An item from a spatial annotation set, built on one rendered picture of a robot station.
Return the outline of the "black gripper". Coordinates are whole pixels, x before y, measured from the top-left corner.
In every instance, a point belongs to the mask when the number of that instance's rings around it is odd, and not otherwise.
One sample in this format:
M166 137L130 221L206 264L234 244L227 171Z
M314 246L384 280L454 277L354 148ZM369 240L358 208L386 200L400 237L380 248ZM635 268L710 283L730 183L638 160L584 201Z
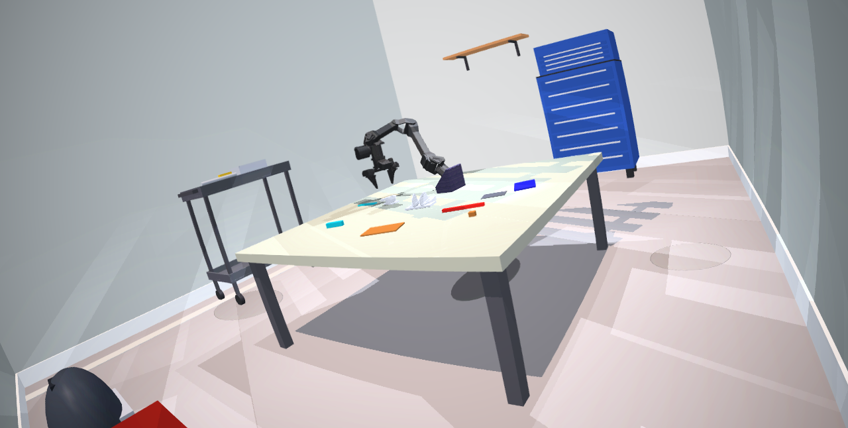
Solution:
M384 154L377 154L376 156L373 156L372 157L372 160L374 162L373 168L362 171L362 176L363 177L366 176L366 178L368 178L372 182L373 186L376 189L378 189L378 183L376 183L376 175L374 175L374 172L379 172L379 171L381 171L381 169L376 168L375 163L376 163L376 159L382 160L383 158L384 158ZM394 162L394 165L391 165L391 168L387 170L388 176L390 177L390 181L391 181L392 184L394 183L394 172L395 172L395 170L397 170L398 166L399 166L399 162Z

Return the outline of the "red flat bar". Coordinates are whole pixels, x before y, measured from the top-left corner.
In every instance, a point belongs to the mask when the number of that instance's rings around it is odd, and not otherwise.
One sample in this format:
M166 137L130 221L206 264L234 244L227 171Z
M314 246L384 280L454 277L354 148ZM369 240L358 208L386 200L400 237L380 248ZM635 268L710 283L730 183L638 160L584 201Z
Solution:
M470 204L470 205L463 205L462 207L449 207L449 208L446 208L446 209L442 209L442 213L449 213L449 211L458 211L458 210L462 210L462 209L470 209L470 208L484 207L484 206L485 206L485 204L484 204L484 202L482 202L482 203L475 203L475 204Z

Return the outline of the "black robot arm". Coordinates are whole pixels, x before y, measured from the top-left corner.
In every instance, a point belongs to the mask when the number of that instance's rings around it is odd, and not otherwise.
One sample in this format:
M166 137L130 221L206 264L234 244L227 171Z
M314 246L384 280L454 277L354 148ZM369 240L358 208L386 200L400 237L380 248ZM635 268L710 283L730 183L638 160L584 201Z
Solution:
M401 129L401 127L399 127L401 124L405 124L405 129ZM394 119L393 122L380 127L378 131L369 131L364 133L364 145L354 147L356 159L360 160L368 158L370 155L376 156L377 154L383 154L381 144L384 144L384 142L382 142L381 139L393 131L406 134L407 137L411 137L414 140L416 148L422 156L420 161L422 168L428 172L432 172L434 175L439 174L441 177L443 176L443 172L449 168L445 163L443 163L445 162L445 159L442 156L436 156L436 154L428 150L425 141L419 133L419 127L416 120L413 118ZM393 158L388 158L386 160L384 156L382 160L376 159L375 165L376 168L386 170L390 169L391 165L394 165L394 161Z

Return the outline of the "orange flat plate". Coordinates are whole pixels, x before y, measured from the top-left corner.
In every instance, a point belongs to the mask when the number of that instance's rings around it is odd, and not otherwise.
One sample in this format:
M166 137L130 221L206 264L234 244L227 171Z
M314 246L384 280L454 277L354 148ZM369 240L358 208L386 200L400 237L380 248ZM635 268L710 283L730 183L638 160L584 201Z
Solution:
M366 230L366 231L365 231L362 235L360 235L360 236L368 236L368 235L376 235L376 234L387 234L387 233L396 232L396 231L397 231L397 230L399 230L399 228L400 228L402 225L404 225L404 224L405 224L405 222L403 222L403 223L395 223L395 225L384 225L384 226L379 226L379 227L369 228L368 230Z

